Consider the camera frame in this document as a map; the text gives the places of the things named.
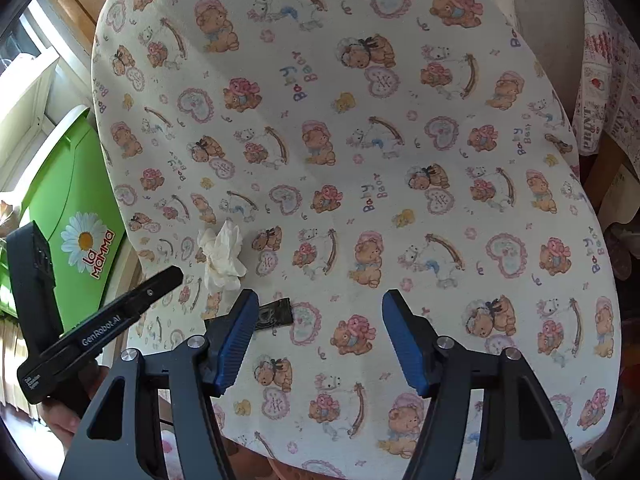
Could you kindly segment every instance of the crumpled tissue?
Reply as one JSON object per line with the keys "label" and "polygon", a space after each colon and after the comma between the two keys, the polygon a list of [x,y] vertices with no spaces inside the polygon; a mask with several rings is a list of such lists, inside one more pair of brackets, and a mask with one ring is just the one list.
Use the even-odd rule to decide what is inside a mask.
{"label": "crumpled tissue", "polygon": [[242,249],[240,228],[226,220],[220,232],[208,228],[198,232],[198,245],[207,257],[204,283],[208,290],[224,288],[238,290],[240,276],[246,274],[246,267],[238,260]]}

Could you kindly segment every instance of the human hand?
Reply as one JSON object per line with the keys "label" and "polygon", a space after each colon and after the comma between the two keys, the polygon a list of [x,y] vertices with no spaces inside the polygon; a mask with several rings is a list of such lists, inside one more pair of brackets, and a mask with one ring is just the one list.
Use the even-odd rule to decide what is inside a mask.
{"label": "human hand", "polygon": [[[94,398],[98,387],[100,387],[108,372],[109,367],[98,366],[95,361],[91,361],[80,371],[78,377],[90,399]],[[38,405],[38,412],[51,432],[62,442],[66,453],[80,425],[78,414],[66,407],[62,402],[50,397]]]}

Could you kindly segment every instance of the tablecloth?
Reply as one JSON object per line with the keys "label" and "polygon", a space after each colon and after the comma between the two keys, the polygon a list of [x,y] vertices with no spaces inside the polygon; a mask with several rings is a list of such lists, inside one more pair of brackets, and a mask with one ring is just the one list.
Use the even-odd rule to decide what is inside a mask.
{"label": "tablecloth", "polygon": [[238,292],[206,290],[196,242],[227,218],[242,286],[291,300],[293,325],[255,333],[214,400],[226,437],[338,478],[399,478],[426,402],[383,325],[390,288],[467,348],[519,348],[573,446],[604,430],[609,259],[564,111],[490,0],[107,0],[92,77],[143,270],[185,273],[129,345],[169,350],[228,311]]}
{"label": "tablecloth", "polygon": [[640,48],[609,0],[584,0],[584,55],[574,117],[581,155],[609,134],[640,173]]}

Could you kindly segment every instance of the daisy sticker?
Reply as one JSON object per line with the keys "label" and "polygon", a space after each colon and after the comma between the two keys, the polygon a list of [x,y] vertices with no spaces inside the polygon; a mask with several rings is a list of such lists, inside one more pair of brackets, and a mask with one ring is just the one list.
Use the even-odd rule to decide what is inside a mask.
{"label": "daisy sticker", "polygon": [[[69,253],[69,265],[76,266],[78,272],[88,270],[99,279],[104,256],[109,252],[115,233],[107,229],[96,213],[76,212],[60,236],[63,252]],[[102,260],[99,266],[96,265],[97,259]]]}

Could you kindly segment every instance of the metal screw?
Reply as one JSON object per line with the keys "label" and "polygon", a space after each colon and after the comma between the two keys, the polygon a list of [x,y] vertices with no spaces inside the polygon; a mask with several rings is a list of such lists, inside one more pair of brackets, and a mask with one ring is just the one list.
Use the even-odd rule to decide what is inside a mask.
{"label": "metal screw", "polygon": [[505,349],[504,353],[507,354],[507,357],[512,361],[517,361],[522,357],[520,350],[518,350],[517,348],[507,348]]}
{"label": "metal screw", "polygon": [[449,350],[453,348],[453,345],[455,345],[455,343],[456,342],[453,341],[453,339],[448,335],[441,335],[436,341],[436,344],[443,350]]}
{"label": "metal screw", "polygon": [[204,338],[201,335],[195,335],[189,338],[187,346],[190,348],[200,348],[204,345]]}
{"label": "metal screw", "polygon": [[138,357],[138,351],[135,348],[127,348],[120,354],[123,361],[133,361],[136,357]]}

